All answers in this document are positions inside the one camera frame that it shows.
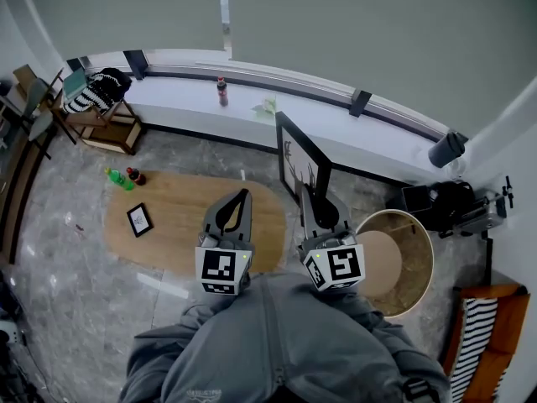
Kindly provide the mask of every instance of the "white windowsill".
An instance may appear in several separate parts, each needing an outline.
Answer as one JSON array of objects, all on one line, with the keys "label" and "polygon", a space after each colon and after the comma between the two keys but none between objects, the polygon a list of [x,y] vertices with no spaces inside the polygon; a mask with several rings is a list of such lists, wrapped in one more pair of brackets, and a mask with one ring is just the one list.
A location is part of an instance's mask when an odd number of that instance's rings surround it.
[{"label": "white windowsill", "polygon": [[146,123],[276,147],[275,121],[252,107],[276,97],[283,111],[333,162],[409,183],[444,181],[426,151],[433,142],[342,107],[250,86],[228,85],[229,105],[218,103],[215,82],[146,77],[134,81],[126,100]]}]

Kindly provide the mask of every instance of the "green bottle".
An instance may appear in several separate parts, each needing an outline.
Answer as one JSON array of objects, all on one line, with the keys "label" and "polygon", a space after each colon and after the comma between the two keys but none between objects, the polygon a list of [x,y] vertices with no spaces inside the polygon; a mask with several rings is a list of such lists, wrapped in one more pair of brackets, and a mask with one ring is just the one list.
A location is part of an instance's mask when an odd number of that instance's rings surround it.
[{"label": "green bottle", "polygon": [[126,191],[131,191],[134,188],[134,182],[132,182],[130,179],[127,179],[125,176],[119,173],[119,171],[112,170],[110,167],[107,167],[104,172],[108,175],[110,181],[116,185],[122,186]]}]

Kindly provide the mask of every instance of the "bottle on windowsill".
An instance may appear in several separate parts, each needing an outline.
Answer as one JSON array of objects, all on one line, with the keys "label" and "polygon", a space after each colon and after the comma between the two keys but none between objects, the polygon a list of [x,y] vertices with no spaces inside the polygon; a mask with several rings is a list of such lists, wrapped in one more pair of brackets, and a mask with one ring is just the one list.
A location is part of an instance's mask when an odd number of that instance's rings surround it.
[{"label": "bottle on windowsill", "polygon": [[221,106],[227,106],[229,101],[227,100],[227,83],[222,76],[218,76],[218,82],[216,83],[216,89],[218,90],[218,101]]}]

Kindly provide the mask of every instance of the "soda bottle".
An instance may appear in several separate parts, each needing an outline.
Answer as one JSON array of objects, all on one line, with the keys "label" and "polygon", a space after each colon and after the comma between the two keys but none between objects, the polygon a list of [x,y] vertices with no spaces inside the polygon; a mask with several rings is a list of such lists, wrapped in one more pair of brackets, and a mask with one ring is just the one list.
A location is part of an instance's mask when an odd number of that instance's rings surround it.
[{"label": "soda bottle", "polygon": [[218,100],[221,106],[227,106],[227,83],[222,76],[218,76],[218,82],[216,83],[216,89],[218,90]]},{"label": "soda bottle", "polygon": [[131,167],[128,167],[127,168],[127,174],[128,174],[128,178],[131,180],[131,181],[134,181],[134,183],[136,185],[143,185],[145,184],[145,175],[140,173],[140,170],[138,169],[133,169]]},{"label": "soda bottle", "polygon": [[126,191],[131,191],[134,188],[134,183],[129,181],[125,176],[119,173],[119,171],[107,167],[104,172],[108,175],[110,181],[116,185],[122,186]]}]

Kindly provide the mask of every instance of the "striped cushion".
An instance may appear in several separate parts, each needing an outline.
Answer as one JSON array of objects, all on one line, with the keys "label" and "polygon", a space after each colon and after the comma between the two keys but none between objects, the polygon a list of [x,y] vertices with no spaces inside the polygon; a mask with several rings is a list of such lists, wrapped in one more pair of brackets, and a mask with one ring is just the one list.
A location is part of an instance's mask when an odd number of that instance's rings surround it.
[{"label": "striped cushion", "polygon": [[62,107],[67,113],[85,112],[91,106],[106,113],[115,102],[119,102],[131,85],[131,80],[118,69],[106,68],[88,76],[88,85],[70,102],[62,96]]},{"label": "striped cushion", "polygon": [[503,378],[505,377],[505,374],[507,373],[507,369],[505,369],[502,373],[502,375],[500,376],[500,379],[498,381],[498,385],[496,385],[496,390],[494,390],[494,397],[498,397],[499,395],[499,392],[500,392],[500,385],[502,384],[502,381],[503,381]]},{"label": "striped cushion", "polygon": [[479,365],[479,358],[493,334],[498,299],[464,299],[463,326],[456,365],[451,374],[453,403],[462,400]]}]

